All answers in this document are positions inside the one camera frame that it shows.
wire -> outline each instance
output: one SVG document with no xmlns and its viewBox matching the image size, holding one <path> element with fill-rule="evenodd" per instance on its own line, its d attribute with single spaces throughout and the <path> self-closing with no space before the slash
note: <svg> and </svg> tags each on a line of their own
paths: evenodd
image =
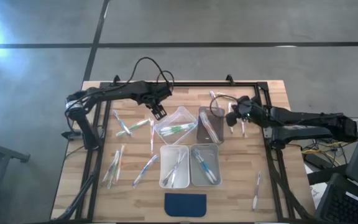
<svg viewBox="0 0 358 224">
<path fill-rule="evenodd" d="M 336 161 L 335 158 L 336 158 L 336 151 L 334 151 L 334 159 L 333 159 L 334 161 Z"/>
<path fill-rule="evenodd" d="M 102 129 L 102 133 L 100 134 L 100 137 L 102 137 L 103 134 L 104 134 L 104 129 Z M 83 145 L 83 146 L 81 146 L 81 147 L 78 147 L 78 148 L 75 149 L 74 151 L 69 152 L 69 153 L 65 156 L 65 160 L 67 159 L 67 157 L 68 157 L 69 155 L 73 154 L 74 152 L 76 152 L 76 151 L 78 151 L 78 150 L 80 150 L 80 149 L 82 149 L 82 148 L 84 148 L 84 147 L 85 147 L 85 145 Z"/>
<path fill-rule="evenodd" d="M 85 147 L 85 146 L 78 147 L 78 148 L 75 149 L 74 151 L 70 152 L 69 154 L 66 155 L 65 159 L 67 159 L 67 157 L 68 157 L 69 155 L 73 154 L 74 152 L 76 152 L 76 151 L 78 151 L 78 150 L 80 150 L 80 149 L 82 149 L 82 148 L 84 148 L 84 147 Z"/>
<path fill-rule="evenodd" d="M 236 101 L 237 101 L 237 98 L 236 98 L 236 97 L 234 97 L 234 96 L 229 96 L 229 95 L 219 95 L 219 96 L 213 98 L 213 99 L 211 100 L 210 104 L 209 104 L 209 110 L 211 111 L 211 114 L 212 114 L 213 116 L 217 117 L 217 118 L 224 118 L 224 116 L 218 116 L 218 115 L 214 114 L 214 112 L 212 111 L 212 104 L 214 103 L 214 101 L 216 101 L 216 99 L 221 98 L 221 97 L 227 97 L 227 98 L 230 98 L 230 99 L 233 99 L 233 100 L 236 100 Z"/>
<path fill-rule="evenodd" d="M 319 143 L 317 142 L 317 140 L 313 139 L 313 142 L 314 142 L 314 146 L 315 146 L 317 149 L 320 149 L 320 146 L 319 146 Z"/>
<path fill-rule="evenodd" d="M 322 154 L 323 156 L 325 156 L 325 157 L 327 158 L 327 160 L 328 160 L 331 164 L 334 163 L 334 161 L 331 160 L 332 157 L 330 158 L 328 154 L 326 154 L 325 152 L 322 152 L 321 154 Z"/>
<path fill-rule="evenodd" d="M 303 154 L 311 154 L 311 153 L 320 153 L 319 150 L 316 149 L 309 149 L 309 150 L 304 150 L 302 151 Z"/>
<path fill-rule="evenodd" d="M 316 143 L 311 143 L 310 145 L 304 147 L 303 149 L 314 149 L 314 147 L 316 147 Z"/>
<path fill-rule="evenodd" d="M 78 102 L 82 102 L 82 100 L 84 100 L 85 98 L 90 97 L 90 96 L 92 96 L 92 95 L 94 95 L 94 94 L 103 93 L 103 92 L 105 93 L 105 92 L 115 91 L 115 90 L 118 90 L 118 89 L 120 89 L 120 88 L 125 87 L 126 85 L 129 84 L 129 82 L 132 81 L 132 79 L 133 79 L 133 77 L 134 77 L 134 75 L 135 75 L 135 72 L 136 72 L 137 65 L 139 64 L 139 62 L 141 62 L 142 60 L 145 60 L 145 59 L 152 61 L 152 62 L 155 64 L 155 66 L 157 66 L 157 68 L 158 68 L 158 70 L 159 70 L 159 72 L 160 72 L 159 75 L 158 75 L 158 77 L 157 77 L 157 80 L 158 80 L 159 76 L 162 75 L 162 77 L 164 78 L 164 80 L 165 80 L 166 83 L 167 83 L 167 86 L 169 86 L 169 81 L 167 80 L 167 78 L 165 77 L 165 75 L 164 75 L 163 73 L 164 73 L 164 72 L 169 73 L 169 74 L 172 76 L 172 81 L 173 81 L 173 75 L 172 75 L 172 73 L 169 72 L 169 71 L 166 71 L 166 70 L 163 71 L 163 70 L 161 69 L 160 65 L 159 65 L 154 59 L 152 59 L 152 58 L 150 58 L 150 57 L 142 57 L 142 58 L 138 59 L 138 61 L 137 61 L 136 64 L 135 64 L 135 67 L 134 67 L 134 69 L 133 69 L 133 71 L 132 71 L 131 77 L 129 77 L 129 79 L 128 79 L 124 84 L 122 84 L 122 85 L 120 85 L 120 86 L 117 86 L 117 87 L 115 87 L 115 88 L 109 88 L 109 89 L 106 89 L 106 90 L 99 90 L 99 91 L 94 91 L 94 92 L 92 92 L 92 93 L 88 93 L 88 94 L 86 94 L 86 95 L 80 97 L 80 98 L 77 99 L 76 101 L 74 101 L 74 102 L 65 110 L 65 116 L 66 116 L 66 119 L 67 119 L 67 125 L 68 125 L 68 127 L 70 128 L 70 131 L 73 131 L 73 132 L 74 132 L 74 130 L 73 130 L 73 128 L 70 126 L 70 122 L 69 122 L 69 120 L 68 120 L 68 111 L 71 109 L 71 107 L 73 107 L 73 106 L 74 106 L 75 104 L 77 104 Z"/>
<path fill-rule="evenodd" d="M 346 158 L 345 150 L 343 149 L 343 146 L 339 145 L 339 147 L 341 148 L 343 158 L 345 159 L 345 164 L 347 164 L 347 158 Z"/>
<path fill-rule="evenodd" d="M 175 78 L 173 77 L 173 75 L 172 75 L 172 73 L 171 73 L 170 71 L 168 71 L 168 70 L 162 71 L 162 73 L 164 73 L 164 72 L 170 74 L 171 77 L 172 77 L 172 89 L 171 89 L 171 91 L 173 91 L 173 86 L 175 85 Z M 160 75 L 161 75 L 162 73 L 159 73 L 159 75 L 157 76 L 156 84 L 158 84 L 158 80 L 160 79 Z"/>
<path fill-rule="evenodd" d="M 334 144 L 328 144 L 328 145 L 325 145 L 325 144 L 321 144 L 321 143 L 316 143 L 316 145 L 318 146 L 324 146 L 324 147 L 328 147 L 328 148 L 337 148 L 337 146 L 334 146 Z"/>
<path fill-rule="evenodd" d="M 334 142 L 334 143 L 331 143 L 331 144 L 328 144 L 328 145 L 323 145 L 323 146 L 325 146 L 325 147 L 336 147 L 335 145 L 340 145 L 342 143 L 344 143 L 344 142 Z"/>
<path fill-rule="evenodd" d="M 343 145 L 342 147 L 348 146 L 348 145 L 350 145 L 350 144 L 352 144 L 352 143 L 355 143 L 355 142 L 358 142 L 358 140 L 356 140 L 356 141 L 352 141 L 352 142 L 349 142 L 349 143 L 347 143 L 347 144 Z"/>
</svg>

clear plastic container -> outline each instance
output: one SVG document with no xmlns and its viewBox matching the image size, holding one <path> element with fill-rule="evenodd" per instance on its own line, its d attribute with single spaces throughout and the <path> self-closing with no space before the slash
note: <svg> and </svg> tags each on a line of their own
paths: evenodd
<svg viewBox="0 0 358 224">
<path fill-rule="evenodd" d="M 201 168 L 199 161 L 193 155 L 193 150 L 198 149 L 200 156 L 208 165 L 217 181 L 212 184 L 207 178 L 205 171 Z M 222 183 L 221 171 L 219 168 L 219 152 L 217 144 L 194 144 L 190 147 L 191 183 L 194 186 L 214 186 Z"/>
<path fill-rule="evenodd" d="M 167 185 L 163 184 L 164 179 L 174 168 L 178 158 L 184 155 L 175 173 L 172 185 L 172 178 L 169 178 Z M 183 189 L 190 184 L 189 148 L 187 146 L 162 146 L 160 148 L 160 187 L 164 189 Z"/>
<path fill-rule="evenodd" d="M 168 145 L 179 144 L 197 127 L 197 119 L 184 107 L 154 126 L 154 131 Z"/>
</svg>

black cable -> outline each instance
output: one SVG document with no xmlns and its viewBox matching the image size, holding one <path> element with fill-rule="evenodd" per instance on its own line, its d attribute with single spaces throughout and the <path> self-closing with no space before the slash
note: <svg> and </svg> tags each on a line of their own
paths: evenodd
<svg viewBox="0 0 358 224">
<path fill-rule="evenodd" d="M 355 142 L 357 142 L 357 141 L 349 142 L 349 143 L 343 145 L 342 147 L 347 146 L 347 145 L 352 144 L 352 143 L 355 143 Z M 327 148 L 338 148 L 338 146 L 327 146 L 327 145 L 321 144 L 321 143 L 316 143 L 316 145 L 324 146 L 324 147 L 327 147 Z"/>
<path fill-rule="evenodd" d="M 315 147 L 315 145 L 316 145 L 316 143 L 311 143 L 310 145 L 305 146 L 303 149 L 313 149 Z"/>
<path fill-rule="evenodd" d="M 335 161 L 332 161 L 331 158 L 326 155 L 326 152 L 320 152 L 320 153 L 321 153 L 322 155 L 324 155 L 324 156 L 328 159 L 328 161 L 329 161 L 331 164 L 334 164 L 334 163 L 335 163 Z"/>
<path fill-rule="evenodd" d="M 232 100 L 237 101 L 237 98 L 236 98 L 236 97 L 234 97 L 234 96 L 229 96 L 229 95 L 219 95 L 219 96 L 213 98 L 213 99 L 211 100 L 210 104 L 209 104 L 209 110 L 211 111 L 211 114 L 212 114 L 213 116 L 217 117 L 217 118 L 224 118 L 224 116 L 218 116 L 218 115 L 214 114 L 213 111 L 212 111 L 212 104 L 213 104 L 214 101 L 216 101 L 216 99 L 221 98 L 221 97 L 226 97 L 226 98 L 230 98 L 230 99 L 232 99 Z"/>
<path fill-rule="evenodd" d="M 89 97 L 89 96 L 91 96 L 91 95 L 94 95 L 94 94 L 97 94 L 97 93 L 102 93 L 102 92 L 115 91 L 115 90 L 118 90 L 118 89 L 120 89 L 120 88 L 125 87 L 126 85 L 129 84 L 129 82 L 132 81 L 132 79 L 133 79 L 133 77 L 134 77 L 134 75 L 135 75 L 135 72 L 136 72 L 137 65 L 139 64 L 139 62 L 141 62 L 141 61 L 144 60 L 144 59 L 148 59 L 148 60 L 152 61 L 152 62 L 155 64 L 155 66 L 157 66 L 157 68 L 158 68 L 158 70 L 159 70 L 159 72 L 160 72 L 159 75 L 162 75 L 162 77 L 163 77 L 164 80 L 166 81 L 167 85 L 169 86 L 169 81 L 167 80 L 167 78 L 166 78 L 165 75 L 163 74 L 164 71 L 161 69 L 160 65 L 159 65 L 154 59 L 152 59 L 152 58 L 150 58 L 150 57 L 142 57 L 142 58 L 138 59 L 138 61 L 137 61 L 136 64 L 135 64 L 135 67 L 134 67 L 134 69 L 133 69 L 133 71 L 132 71 L 131 77 L 129 77 L 129 79 L 128 79 L 124 84 L 122 84 L 122 85 L 120 85 L 120 86 L 117 86 L 117 87 L 115 87 L 115 88 L 109 88 L 109 89 L 107 89 L 107 90 L 99 90 L 99 91 L 95 91 L 95 92 L 92 92 L 92 93 L 88 93 L 88 94 L 86 94 L 86 95 L 80 97 L 78 100 L 74 101 L 74 103 L 72 103 L 72 104 L 65 110 L 65 116 L 66 116 L 66 119 L 67 119 L 67 125 L 68 125 L 68 127 L 70 128 L 70 131 L 73 131 L 73 132 L 74 132 L 74 130 L 73 130 L 73 128 L 70 126 L 70 122 L 69 122 L 69 120 L 68 120 L 68 111 L 71 109 L 71 107 L 73 107 L 75 104 L 77 104 L 77 103 L 80 102 L 80 101 L 82 102 L 83 99 L 85 99 L 85 98 L 87 98 L 87 97 Z"/>
<path fill-rule="evenodd" d="M 343 158 L 345 159 L 345 164 L 347 164 L 347 158 L 346 158 L 346 155 L 345 155 L 345 150 L 343 149 L 343 146 L 339 145 L 339 147 L 341 148 Z"/>
<path fill-rule="evenodd" d="M 333 168 L 333 167 L 334 167 L 335 158 L 336 158 L 336 151 L 334 151 L 334 159 L 333 159 L 333 164 L 332 164 L 331 168 Z"/>
<path fill-rule="evenodd" d="M 78 151 L 78 150 L 80 150 L 80 149 L 82 149 L 82 148 L 84 148 L 84 147 L 85 147 L 85 146 L 78 147 L 78 148 L 75 149 L 74 151 L 70 152 L 69 154 L 66 155 L 65 159 L 67 159 L 67 157 L 68 157 L 69 155 L 73 154 L 74 152 L 76 152 L 76 151 Z"/>
<path fill-rule="evenodd" d="M 100 134 L 100 137 L 103 136 L 103 134 L 104 134 L 104 129 L 102 129 L 102 133 Z M 72 151 L 72 152 L 69 152 L 69 153 L 65 156 L 65 160 L 67 159 L 67 157 L 68 157 L 69 155 L 73 154 L 74 152 L 76 152 L 76 151 L 78 151 L 78 150 L 80 150 L 80 149 L 82 149 L 82 148 L 84 148 L 84 147 L 85 147 L 85 145 L 84 145 L 84 146 L 81 146 L 81 147 L 78 147 L 77 149 L 75 149 L 75 150 Z"/>
<path fill-rule="evenodd" d="M 318 141 L 317 141 L 317 140 L 315 140 L 315 139 L 314 139 L 313 141 L 314 141 L 315 146 L 317 147 L 317 149 L 320 149 Z"/>
<path fill-rule="evenodd" d="M 171 78 L 172 78 L 172 89 L 171 89 L 171 91 L 173 91 L 173 86 L 175 85 L 175 78 L 173 77 L 173 75 L 172 75 L 172 73 L 171 73 L 170 71 L 168 71 L 168 70 L 162 71 L 162 73 L 164 73 L 164 72 L 171 75 Z M 158 80 L 160 79 L 160 75 L 161 75 L 162 73 L 159 73 L 159 75 L 157 76 L 156 84 L 158 84 Z"/>
</svg>

metal stand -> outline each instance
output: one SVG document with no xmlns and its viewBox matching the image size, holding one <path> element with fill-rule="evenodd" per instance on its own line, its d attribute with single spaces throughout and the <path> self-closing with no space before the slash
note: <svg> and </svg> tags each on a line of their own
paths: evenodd
<svg viewBox="0 0 358 224">
<path fill-rule="evenodd" d="M 7 155 L 10 158 L 15 158 L 20 160 L 21 162 L 27 162 L 30 159 L 30 154 L 23 154 L 16 151 L 13 151 L 11 149 L 7 149 L 5 147 L 0 146 L 0 154 Z"/>
<path fill-rule="evenodd" d="M 271 100 L 269 95 L 269 87 L 267 85 L 267 82 L 235 82 L 230 75 L 226 78 L 227 81 L 223 82 L 180 82 L 175 83 L 175 86 L 243 86 L 243 87 L 252 87 L 255 90 L 256 97 L 261 100 L 261 91 L 263 92 L 265 96 L 265 100 L 268 106 L 271 106 Z M 122 85 L 121 83 L 118 83 L 119 77 L 116 77 L 114 79 L 113 83 L 101 83 L 101 86 L 106 85 L 114 85 L 119 86 Z M 111 102 L 109 101 L 106 105 L 106 110 L 104 112 L 104 118 L 103 118 L 103 129 L 106 129 L 108 126 L 108 115 L 110 110 Z M 95 110 L 95 116 L 93 120 L 93 126 L 96 128 L 98 121 L 99 121 L 99 114 L 100 114 L 100 104 L 97 104 L 96 110 Z M 265 144 L 265 151 L 266 151 L 266 158 L 267 158 L 267 165 L 269 169 L 270 174 L 270 181 L 272 185 L 272 192 L 273 192 L 273 199 L 275 203 L 275 210 L 277 215 L 278 222 L 289 222 L 289 223 L 324 223 L 321 221 L 317 221 L 313 219 L 313 216 L 311 216 L 297 201 L 296 197 L 292 194 L 289 185 L 288 185 L 288 177 L 285 170 L 285 164 L 283 160 L 283 154 L 281 149 L 275 149 L 272 147 L 272 131 L 268 129 L 262 129 L 263 137 L 264 137 L 264 144 Z M 101 160 L 103 156 L 103 147 L 105 142 L 105 136 L 102 136 L 101 138 L 102 144 L 101 147 L 99 147 L 95 162 L 95 167 L 93 171 L 90 173 L 90 165 L 92 160 L 92 155 L 94 151 L 88 150 L 88 153 L 86 155 L 85 160 L 85 168 L 83 172 L 83 178 L 81 181 L 81 190 L 79 194 L 76 196 L 73 203 L 68 208 L 67 212 L 64 213 L 64 215 L 61 216 L 62 219 L 59 220 L 50 220 L 47 223 L 84 223 L 84 222 L 92 222 L 93 221 L 93 213 L 94 213 L 94 206 L 96 202 L 96 194 L 98 191 L 98 180 L 99 180 L 99 173 L 101 168 Z M 272 157 L 272 151 L 275 150 L 277 154 L 277 162 L 278 162 L 278 168 L 279 171 L 276 170 L 274 165 L 274 160 Z M 85 193 L 88 191 L 88 189 L 92 186 L 91 190 L 91 197 L 89 200 L 89 206 L 88 206 L 88 213 L 86 218 L 83 218 L 82 212 L 83 212 L 83 198 Z M 283 210 L 281 206 L 280 196 L 278 193 L 278 186 L 282 189 L 285 195 L 285 201 L 288 209 L 288 215 L 289 218 L 283 216 Z M 298 212 L 301 219 L 296 219 L 294 209 Z M 73 211 L 76 210 L 75 218 L 70 219 L 70 217 L 73 214 Z"/>
</svg>

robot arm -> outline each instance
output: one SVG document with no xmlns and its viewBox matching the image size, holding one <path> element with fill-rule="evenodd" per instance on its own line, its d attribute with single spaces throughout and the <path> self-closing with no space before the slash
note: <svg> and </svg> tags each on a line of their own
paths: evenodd
<svg viewBox="0 0 358 224">
<path fill-rule="evenodd" d="M 123 86 L 91 87 L 85 91 L 78 91 L 66 98 L 66 116 L 78 123 L 82 131 L 85 149 L 95 150 L 101 146 L 101 139 L 97 130 L 90 125 L 86 115 L 96 103 L 132 99 L 138 105 L 144 103 L 147 108 L 152 110 L 155 118 L 160 120 L 167 115 L 160 103 L 172 95 L 170 86 L 171 84 L 168 82 L 150 83 L 138 81 Z"/>
<path fill-rule="evenodd" d="M 272 128 L 272 143 L 284 148 L 292 140 L 333 138 L 352 142 L 358 139 L 357 124 L 342 113 L 299 113 L 285 108 L 262 106 L 256 98 L 242 96 L 232 105 L 233 112 L 226 115 L 229 126 L 237 118 L 253 122 L 262 128 Z M 307 126 L 303 129 L 287 129 L 288 126 Z"/>
</svg>

